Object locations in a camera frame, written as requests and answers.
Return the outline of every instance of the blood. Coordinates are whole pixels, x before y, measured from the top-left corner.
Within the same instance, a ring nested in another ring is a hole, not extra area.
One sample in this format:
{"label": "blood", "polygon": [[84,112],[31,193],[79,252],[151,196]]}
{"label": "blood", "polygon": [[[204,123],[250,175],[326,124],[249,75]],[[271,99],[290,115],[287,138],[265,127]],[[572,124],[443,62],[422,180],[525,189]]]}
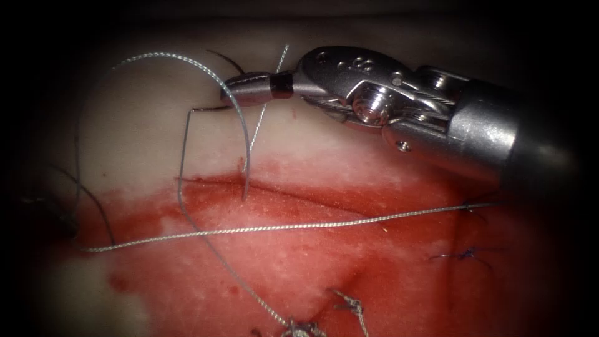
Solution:
{"label": "blood", "polygon": [[[277,175],[281,167],[275,159],[264,161],[256,171]],[[438,179],[402,188],[381,188],[380,184],[341,188],[334,183],[314,187],[253,180],[247,200],[241,202],[243,179],[231,173],[187,178],[183,199],[197,227],[214,230],[355,220],[429,208],[440,193],[443,197],[438,200],[443,203],[435,206],[458,205],[483,192],[458,177],[445,176],[441,187],[432,183]],[[102,196],[117,243],[193,231],[180,211],[173,185],[136,200],[124,200],[120,191]],[[84,226],[78,243],[107,245],[97,210],[85,203],[82,209]],[[361,328],[350,311],[333,308],[341,299],[327,288],[362,301],[367,327],[374,336],[542,330],[542,321],[554,315],[547,310],[552,300],[543,295],[552,291],[554,280],[545,280],[549,285],[538,291],[540,275],[552,275],[552,265],[536,252],[547,251],[548,243],[539,239],[535,228],[506,210],[477,212],[495,220],[486,224],[462,211],[356,227],[206,239],[275,312],[284,319],[315,322],[330,336],[358,335]],[[428,259],[471,243],[510,245],[511,250],[484,257],[493,265],[492,271],[474,259]],[[116,293],[141,299],[152,322],[150,335],[244,336],[255,326],[267,335],[284,331],[227,272],[202,238],[147,243],[107,254],[106,282]],[[543,315],[531,316],[539,311]]]}

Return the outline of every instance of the screw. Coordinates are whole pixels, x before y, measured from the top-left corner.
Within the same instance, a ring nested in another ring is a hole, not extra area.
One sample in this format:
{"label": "screw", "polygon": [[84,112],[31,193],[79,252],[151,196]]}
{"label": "screw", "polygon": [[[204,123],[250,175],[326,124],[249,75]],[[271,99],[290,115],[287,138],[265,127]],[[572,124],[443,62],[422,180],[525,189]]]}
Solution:
{"label": "screw", "polygon": [[412,150],[410,144],[408,144],[407,142],[395,142],[395,145],[397,146],[397,149],[401,152],[410,152]]}
{"label": "screw", "polygon": [[399,87],[402,81],[403,77],[400,72],[394,72],[393,74],[391,74],[391,84],[393,84],[394,86]]}

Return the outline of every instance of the metal instrument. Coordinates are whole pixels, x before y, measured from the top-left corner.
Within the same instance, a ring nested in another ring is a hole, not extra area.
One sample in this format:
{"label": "metal instrument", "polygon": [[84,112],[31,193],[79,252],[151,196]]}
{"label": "metal instrument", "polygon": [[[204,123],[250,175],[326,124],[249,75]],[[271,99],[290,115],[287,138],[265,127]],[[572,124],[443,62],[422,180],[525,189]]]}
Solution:
{"label": "metal instrument", "polygon": [[338,122],[380,133],[398,152],[498,188],[544,194],[546,181],[576,175],[572,153],[553,146],[559,131],[546,133],[553,128],[540,127],[513,92],[431,66],[412,71],[369,49],[319,47],[294,71],[225,84],[242,106],[300,95]]}

